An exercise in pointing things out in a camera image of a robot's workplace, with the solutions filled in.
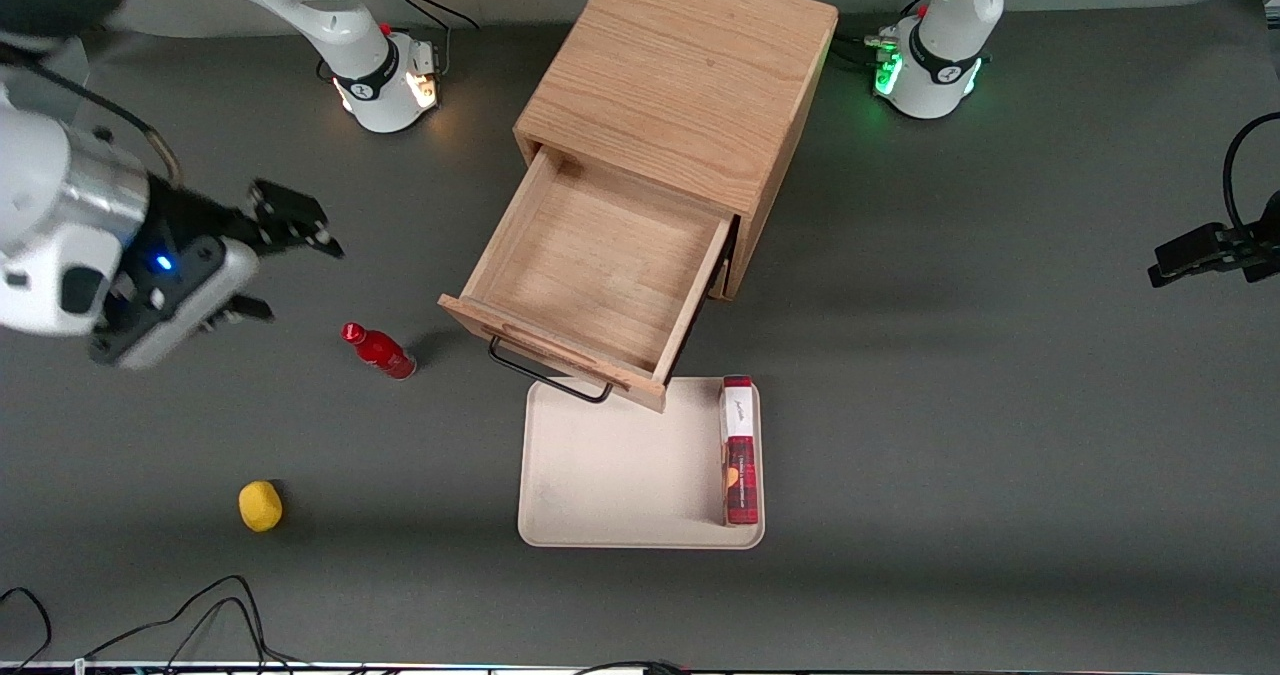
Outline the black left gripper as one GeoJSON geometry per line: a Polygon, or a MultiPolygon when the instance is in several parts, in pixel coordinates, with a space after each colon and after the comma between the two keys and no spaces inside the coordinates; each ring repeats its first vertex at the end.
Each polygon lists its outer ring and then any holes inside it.
{"type": "Polygon", "coordinates": [[[1242,220],[1231,193],[1226,193],[1226,213],[1231,229],[1222,223],[1206,223],[1157,247],[1156,264],[1147,270],[1151,286],[1162,288],[1211,272],[1240,270],[1248,283],[1277,275],[1279,191],[1252,223],[1242,220]]]}

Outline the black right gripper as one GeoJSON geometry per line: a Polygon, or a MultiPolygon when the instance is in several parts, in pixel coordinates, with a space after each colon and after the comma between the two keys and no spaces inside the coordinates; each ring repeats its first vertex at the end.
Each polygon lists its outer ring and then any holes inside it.
{"type": "MultiPolygon", "coordinates": [[[[143,224],[125,247],[129,278],[211,278],[233,263],[300,247],[346,256],[320,202],[275,182],[253,181],[251,216],[164,179],[148,179],[147,186],[143,224]]],[[[236,295],[205,319],[204,330],[241,321],[273,323],[274,311],[262,300],[236,295]]]]}

